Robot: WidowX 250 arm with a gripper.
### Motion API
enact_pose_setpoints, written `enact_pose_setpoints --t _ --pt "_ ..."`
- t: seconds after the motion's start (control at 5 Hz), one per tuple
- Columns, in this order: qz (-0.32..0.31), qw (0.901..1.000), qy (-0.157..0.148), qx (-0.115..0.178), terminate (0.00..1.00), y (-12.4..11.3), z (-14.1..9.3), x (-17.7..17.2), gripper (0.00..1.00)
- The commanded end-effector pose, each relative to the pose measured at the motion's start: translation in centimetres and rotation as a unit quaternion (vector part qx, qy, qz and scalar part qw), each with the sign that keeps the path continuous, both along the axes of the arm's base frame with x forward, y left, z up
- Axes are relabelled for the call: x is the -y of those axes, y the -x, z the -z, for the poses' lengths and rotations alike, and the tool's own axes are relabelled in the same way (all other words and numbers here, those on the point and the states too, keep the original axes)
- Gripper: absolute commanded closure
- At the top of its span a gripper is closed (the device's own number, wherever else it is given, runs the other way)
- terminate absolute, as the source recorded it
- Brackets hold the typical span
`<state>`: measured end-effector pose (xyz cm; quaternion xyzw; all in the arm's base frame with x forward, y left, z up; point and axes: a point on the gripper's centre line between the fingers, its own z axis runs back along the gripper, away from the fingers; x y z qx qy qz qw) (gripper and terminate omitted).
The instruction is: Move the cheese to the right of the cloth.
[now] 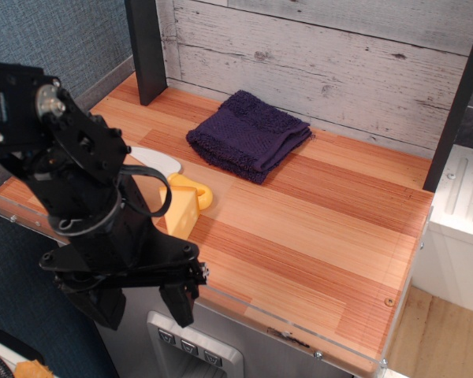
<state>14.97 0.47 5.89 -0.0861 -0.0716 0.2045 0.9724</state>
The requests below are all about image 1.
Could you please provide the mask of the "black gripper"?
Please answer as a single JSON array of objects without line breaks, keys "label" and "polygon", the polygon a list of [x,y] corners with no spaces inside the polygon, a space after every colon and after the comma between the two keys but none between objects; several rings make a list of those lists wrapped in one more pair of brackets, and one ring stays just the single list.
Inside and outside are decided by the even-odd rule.
[{"label": "black gripper", "polygon": [[48,177],[38,182],[38,199],[53,231],[69,242],[44,254],[40,266],[58,275],[62,292],[80,312],[116,331],[126,297],[113,287],[159,286],[177,324],[194,322],[207,267],[197,245],[153,225],[156,215],[133,173],[120,172],[104,183],[86,174]]}]

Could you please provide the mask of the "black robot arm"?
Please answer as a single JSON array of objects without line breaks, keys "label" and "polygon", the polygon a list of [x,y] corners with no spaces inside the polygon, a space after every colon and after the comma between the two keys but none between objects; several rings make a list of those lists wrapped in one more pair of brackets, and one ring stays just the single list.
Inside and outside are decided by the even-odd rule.
[{"label": "black robot arm", "polygon": [[100,325],[121,323],[126,287],[157,287],[174,320],[194,321],[207,282],[198,247],[160,232],[136,176],[162,174],[128,165],[121,130],[83,112],[57,77],[41,68],[0,63],[0,165],[22,181],[66,246],[44,254],[69,301]]}]

